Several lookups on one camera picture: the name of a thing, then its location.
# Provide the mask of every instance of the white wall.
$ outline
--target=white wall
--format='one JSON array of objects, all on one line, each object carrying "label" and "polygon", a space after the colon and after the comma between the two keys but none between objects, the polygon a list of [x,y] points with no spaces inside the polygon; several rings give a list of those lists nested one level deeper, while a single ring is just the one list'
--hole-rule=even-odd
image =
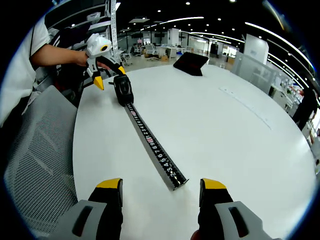
[{"label": "white wall", "polygon": [[268,57],[269,45],[266,41],[252,36],[250,34],[246,35],[244,54],[248,55],[257,61],[266,64]]}]

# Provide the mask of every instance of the person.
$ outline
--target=person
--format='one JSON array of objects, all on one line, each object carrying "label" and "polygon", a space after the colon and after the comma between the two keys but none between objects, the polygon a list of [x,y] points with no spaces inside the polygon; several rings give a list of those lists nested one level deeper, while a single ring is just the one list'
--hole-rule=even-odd
[{"label": "person", "polygon": [[303,99],[293,115],[292,120],[297,124],[299,129],[302,130],[309,120],[311,113],[313,112],[312,120],[316,116],[318,109],[318,94],[315,90],[311,90],[310,88],[305,88],[300,94],[303,96]]},{"label": "person", "polygon": [[[7,143],[17,134],[22,122],[22,114],[35,98],[33,84],[36,72],[33,66],[54,66],[77,64],[86,66],[88,56],[85,51],[75,51],[47,44],[49,33],[44,17],[29,31],[13,56],[0,90],[0,138]],[[98,66],[108,69],[100,62]]]}]

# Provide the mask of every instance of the desk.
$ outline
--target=desk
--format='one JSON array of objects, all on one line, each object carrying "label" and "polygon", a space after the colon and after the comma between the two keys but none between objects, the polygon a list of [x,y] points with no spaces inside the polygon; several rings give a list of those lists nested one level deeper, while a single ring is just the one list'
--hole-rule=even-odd
[{"label": "desk", "polygon": [[185,53],[185,47],[175,47],[175,46],[156,46],[156,49],[158,51],[159,56],[164,56],[166,55],[166,50],[169,50],[169,61],[171,58],[176,58],[177,57],[177,52],[181,51],[182,54]]},{"label": "desk", "polygon": [[[198,229],[200,179],[225,184],[284,238],[300,220],[316,185],[308,143],[288,114],[267,94],[231,72],[202,67],[188,75],[172,65],[130,71],[134,105],[189,181],[170,191],[150,160],[114,87],[83,91],[73,137],[78,200],[95,186],[123,178],[121,239],[188,240]],[[256,114],[221,87],[261,111]]]}]

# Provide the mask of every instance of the person's arm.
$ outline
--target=person's arm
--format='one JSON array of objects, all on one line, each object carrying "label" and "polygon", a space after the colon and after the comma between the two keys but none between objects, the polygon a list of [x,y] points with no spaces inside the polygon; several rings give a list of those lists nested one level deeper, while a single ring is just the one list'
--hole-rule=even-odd
[{"label": "person's arm", "polygon": [[[30,57],[30,61],[33,65],[42,67],[59,64],[77,64],[85,67],[87,58],[85,51],[75,51],[45,44]],[[103,63],[98,62],[97,64],[99,67],[109,69]]]}]

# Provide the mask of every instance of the office chair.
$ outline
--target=office chair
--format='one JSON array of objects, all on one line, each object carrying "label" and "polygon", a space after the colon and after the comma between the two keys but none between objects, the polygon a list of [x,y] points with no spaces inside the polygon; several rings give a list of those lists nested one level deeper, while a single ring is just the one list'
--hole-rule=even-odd
[{"label": "office chair", "polygon": [[140,49],[138,48],[138,46],[133,46],[133,55],[134,56],[141,56],[142,55],[142,47],[140,47]]},{"label": "office chair", "polygon": [[186,53],[192,53],[193,52],[193,47],[192,46],[186,46],[185,52]]},{"label": "office chair", "polygon": [[[145,49],[146,49],[146,54],[158,55],[158,51],[157,51],[155,45],[153,45],[153,44],[146,45]],[[148,58],[147,60],[159,60],[159,58],[152,56],[152,57]]]},{"label": "office chair", "polygon": [[73,135],[77,108],[49,86],[22,115],[9,150],[4,183],[30,231],[52,233],[77,201],[73,176]]},{"label": "office chair", "polygon": [[132,49],[132,46],[129,47],[129,49],[125,52],[122,52],[120,54],[120,58],[121,58],[121,61],[123,62],[124,65],[126,66],[129,66],[129,65],[132,65],[132,62],[129,62],[128,60],[130,60],[132,57],[131,57],[131,49]]}]

